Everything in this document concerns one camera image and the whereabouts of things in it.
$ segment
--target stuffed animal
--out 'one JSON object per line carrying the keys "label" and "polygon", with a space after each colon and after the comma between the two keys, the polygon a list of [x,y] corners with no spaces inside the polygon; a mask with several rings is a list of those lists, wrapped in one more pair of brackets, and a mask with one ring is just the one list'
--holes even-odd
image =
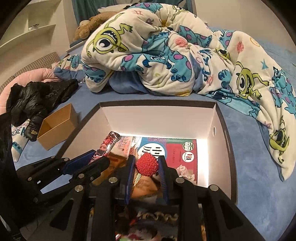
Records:
{"label": "stuffed animal", "polygon": [[106,22],[109,18],[119,13],[110,11],[102,12],[96,16],[91,17],[89,20],[83,20],[80,22],[79,27],[76,29],[73,41],[78,39],[87,39],[88,36],[96,30],[101,24]]}

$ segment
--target blue bedsheet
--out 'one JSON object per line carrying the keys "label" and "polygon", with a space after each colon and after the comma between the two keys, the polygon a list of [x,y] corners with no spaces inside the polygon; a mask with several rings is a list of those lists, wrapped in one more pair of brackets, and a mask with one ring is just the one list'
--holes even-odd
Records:
{"label": "blue bedsheet", "polygon": [[[296,55],[270,43],[259,41],[267,53],[286,71],[296,86]],[[82,119],[97,103],[114,100],[138,99],[189,99],[213,101],[205,96],[191,94],[188,97],[153,96],[150,94],[118,94],[111,89],[99,94],[91,93],[85,84],[63,107],[72,103]],[[276,241],[285,231],[296,212],[296,172],[282,182],[276,164],[263,142],[256,120],[222,103],[218,103],[224,116],[233,146],[238,182],[238,207],[263,235],[266,241]],[[62,143],[49,151],[39,142],[28,142],[16,168],[55,155]],[[47,187],[44,192],[65,184],[70,176],[62,176]]]}

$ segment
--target pink pillow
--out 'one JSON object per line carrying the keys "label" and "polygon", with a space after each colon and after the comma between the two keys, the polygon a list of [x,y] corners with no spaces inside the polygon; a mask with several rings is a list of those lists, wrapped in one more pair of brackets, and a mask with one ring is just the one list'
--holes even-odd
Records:
{"label": "pink pillow", "polygon": [[54,75],[53,69],[34,69],[27,71],[25,73],[17,76],[13,81],[11,81],[2,91],[0,95],[0,115],[6,112],[6,101],[10,94],[11,87],[17,83],[22,86],[26,86],[29,82],[50,82],[50,81],[60,81],[58,77]]}

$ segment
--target curtain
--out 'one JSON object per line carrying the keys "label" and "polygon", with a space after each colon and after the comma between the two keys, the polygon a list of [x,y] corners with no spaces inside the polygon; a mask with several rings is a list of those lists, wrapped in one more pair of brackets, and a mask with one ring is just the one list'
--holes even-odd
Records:
{"label": "curtain", "polygon": [[[186,0],[183,8],[192,12],[192,3],[194,0]],[[92,16],[98,14],[98,8],[117,5],[119,3],[131,3],[133,0],[72,0],[73,10],[77,25],[79,26],[82,20],[87,20]],[[138,0],[138,2],[154,2],[167,3],[171,5],[178,5],[182,0]]]}
{"label": "curtain", "polygon": [[116,4],[116,0],[72,0],[77,25],[82,20],[98,15],[98,8]]}

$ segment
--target cardboard box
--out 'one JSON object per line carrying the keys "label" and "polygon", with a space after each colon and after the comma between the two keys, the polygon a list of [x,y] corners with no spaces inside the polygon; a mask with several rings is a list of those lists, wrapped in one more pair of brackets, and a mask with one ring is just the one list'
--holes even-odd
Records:
{"label": "cardboard box", "polygon": [[66,140],[77,124],[77,114],[70,103],[43,120],[37,140],[44,149],[49,150]]}
{"label": "cardboard box", "polygon": [[216,102],[157,99],[99,103],[59,154],[72,159],[97,150],[110,131],[121,136],[196,139],[197,184],[216,184],[237,201],[232,145]]}

